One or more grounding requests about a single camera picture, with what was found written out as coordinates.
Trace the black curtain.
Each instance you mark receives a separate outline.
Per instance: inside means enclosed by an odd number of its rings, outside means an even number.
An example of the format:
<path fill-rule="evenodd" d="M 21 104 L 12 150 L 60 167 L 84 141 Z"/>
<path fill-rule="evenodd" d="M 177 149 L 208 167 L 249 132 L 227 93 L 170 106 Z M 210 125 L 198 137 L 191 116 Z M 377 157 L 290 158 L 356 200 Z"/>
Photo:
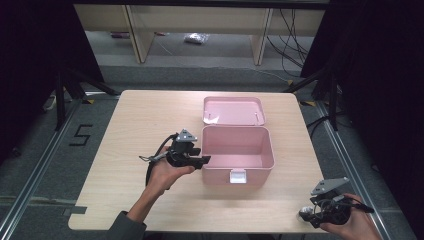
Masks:
<path fill-rule="evenodd" d="M 0 164 L 66 69 L 103 80 L 72 0 L 0 0 Z"/>
<path fill-rule="evenodd" d="M 364 1 L 338 84 L 348 115 L 417 240 L 424 240 L 424 0 L 327 0 L 302 74 L 324 66 Z"/>

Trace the clear plastic bag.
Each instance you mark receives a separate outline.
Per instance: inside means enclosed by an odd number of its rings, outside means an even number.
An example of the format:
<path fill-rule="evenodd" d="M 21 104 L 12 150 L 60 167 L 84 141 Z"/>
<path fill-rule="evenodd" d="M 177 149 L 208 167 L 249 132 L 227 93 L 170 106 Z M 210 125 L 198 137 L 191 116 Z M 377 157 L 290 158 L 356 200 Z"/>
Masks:
<path fill-rule="evenodd" d="M 184 41 L 190 44 L 202 45 L 207 42 L 208 38 L 209 35 L 205 33 L 187 33 L 184 36 Z"/>

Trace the light wooden shelf unit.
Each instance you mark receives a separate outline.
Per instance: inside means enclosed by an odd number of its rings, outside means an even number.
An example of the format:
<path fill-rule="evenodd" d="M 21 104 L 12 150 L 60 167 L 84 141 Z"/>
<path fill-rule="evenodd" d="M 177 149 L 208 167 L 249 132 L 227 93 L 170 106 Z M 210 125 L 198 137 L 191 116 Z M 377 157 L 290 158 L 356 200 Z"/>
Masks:
<path fill-rule="evenodd" d="M 297 36 L 312 37 L 324 15 L 322 10 L 277 8 L 96 4 L 74 8 L 86 31 L 127 32 L 139 63 L 146 61 L 156 32 L 176 32 L 248 35 L 253 62 L 260 65 L 267 36 L 287 35 L 294 26 Z"/>

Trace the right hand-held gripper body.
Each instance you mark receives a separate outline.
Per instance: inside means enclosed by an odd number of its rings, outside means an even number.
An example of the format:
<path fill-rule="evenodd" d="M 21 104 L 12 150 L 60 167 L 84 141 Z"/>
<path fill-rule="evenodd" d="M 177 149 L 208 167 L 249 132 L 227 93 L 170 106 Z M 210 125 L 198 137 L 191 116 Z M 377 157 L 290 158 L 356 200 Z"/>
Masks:
<path fill-rule="evenodd" d="M 337 191 L 348 183 L 347 177 L 324 179 L 311 190 L 311 202 L 314 204 L 313 219 L 323 219 L 324 223 L 345 224 L 350 217 L 349 200 Z"/>

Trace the pink storage box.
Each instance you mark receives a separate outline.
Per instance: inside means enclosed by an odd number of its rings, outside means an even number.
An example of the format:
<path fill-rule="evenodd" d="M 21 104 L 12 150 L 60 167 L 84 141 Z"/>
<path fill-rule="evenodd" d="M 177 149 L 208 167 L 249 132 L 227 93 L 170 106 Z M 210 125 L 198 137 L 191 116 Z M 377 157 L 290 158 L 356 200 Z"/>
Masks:
<path fill-rule="evenodd" d="M 275 165 L 272 141 L 265 127 L 262 102 L 256 97 L 204 99 L 202 168 L 208 185 L 260 186 Z"/>

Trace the black metal stand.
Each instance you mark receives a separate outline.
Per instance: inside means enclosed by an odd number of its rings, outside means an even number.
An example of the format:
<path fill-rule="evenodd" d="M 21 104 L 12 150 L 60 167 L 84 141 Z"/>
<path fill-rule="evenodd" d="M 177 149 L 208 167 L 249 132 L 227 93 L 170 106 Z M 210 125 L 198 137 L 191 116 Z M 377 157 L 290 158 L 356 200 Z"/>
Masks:
<path fill-rule="evenodd" d="M 315 100 L 322 100 L 326 95 L 329 95 L 329 113 L 327 119 L 333 127 L 333 130 L 337 131 L 337 78 L 330 67 L 323 67 L 299 83 L 289 86 L 287 89 L 283 90 L 283 93 L 294 93 L 314 81 L 316 81 L 316 85 L 311 95 Z"/>
<path fill-rule="evenodd" d="M 80 85 L 81 81 L 88 83 L 108 95 L 120 95 L 120 92 L 108 87 L 105 83 L 97 81 L 77 70 L 70 68 L 60 69 L 56 74 L 55 93 L 57 123 L 55 130 L 59 130 L 66 120 L 65 92 L 68 92 L 72 99 L 83 100 L 86 97 L 86 93 Z"/>

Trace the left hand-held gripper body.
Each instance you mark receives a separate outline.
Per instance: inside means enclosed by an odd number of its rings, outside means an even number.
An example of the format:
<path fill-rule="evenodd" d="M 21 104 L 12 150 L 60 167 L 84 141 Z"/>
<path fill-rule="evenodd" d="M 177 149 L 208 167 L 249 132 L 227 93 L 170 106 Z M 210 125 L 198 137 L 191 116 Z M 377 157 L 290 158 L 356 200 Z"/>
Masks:
<path fill-rule="evenodd" d="M 172 144 L 168 148 L 167 161 L 174 167 L 193 166 L 194 156 L 190 153 L 197 138 L 188 130 L 182 129 L 172 138 Z"/>

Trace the aluminium floor rail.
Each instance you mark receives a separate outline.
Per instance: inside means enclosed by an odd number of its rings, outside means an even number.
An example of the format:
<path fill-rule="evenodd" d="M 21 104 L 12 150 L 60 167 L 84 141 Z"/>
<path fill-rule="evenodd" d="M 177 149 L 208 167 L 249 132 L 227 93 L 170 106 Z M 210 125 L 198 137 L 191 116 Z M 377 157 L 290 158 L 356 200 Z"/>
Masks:
<path fill-rule="evenodd" d="M 62 125 L 54 132 L 43 154 L 35 165 L 31 175 L 27 179 L 22 190 L 13 201 L 12 206 L 7 212 L 5 218 L 0 223 L 0 240 L 9 240 L 13 235 L 20 219 L 22 218 L 31 197 L 38 188 L 46 170 L 48 169 L 54 154 L 56 153 L 64 135 L 69 128 L 75 112 L 81 105 L 80 100 L 73 100 L 65 115 Z"/>
<path fill-rule="evenodd" d="M 310 128 L 310 136 L 324 177 L 348 177 L 350 182 L 341 189 L 361 196 L 365 204 L 374 208 L 371 218 L 378 233 L 383 240 L 394 240 L 384 219 L 384 211 L 391 205 L 391 195 L 379 172 L 372 168 L 372 161 L 346 112 L 336 109 L 332 123 L 330 108 L 318 102 L 317 116 L 320 122 Z"/>

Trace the person's right hand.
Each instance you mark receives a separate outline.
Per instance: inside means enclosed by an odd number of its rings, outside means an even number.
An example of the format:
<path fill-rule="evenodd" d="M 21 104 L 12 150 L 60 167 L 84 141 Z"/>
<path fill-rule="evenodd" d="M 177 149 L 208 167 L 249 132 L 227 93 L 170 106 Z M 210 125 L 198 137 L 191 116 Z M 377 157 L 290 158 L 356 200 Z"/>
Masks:
<path fill-rule="evenodd" d="M 322 223 L 320 228 L 343 240 L 382 240 L 372 218 L 356 208 L 351 209 L 351 216 L 345 224 Z"/>

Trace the person's left hand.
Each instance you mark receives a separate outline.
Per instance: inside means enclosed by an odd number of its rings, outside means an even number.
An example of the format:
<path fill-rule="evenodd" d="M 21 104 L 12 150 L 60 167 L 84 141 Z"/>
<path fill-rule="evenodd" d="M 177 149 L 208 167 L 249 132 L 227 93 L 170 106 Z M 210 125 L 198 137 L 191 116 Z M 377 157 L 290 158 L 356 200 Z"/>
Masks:
<path fill-rule="evenodd" d="M 173 167 L 166 158 L 154 164 L 145 192 L 149 196 L 159 197 L 182 176 L 195 171 L 193 166 Z"/>

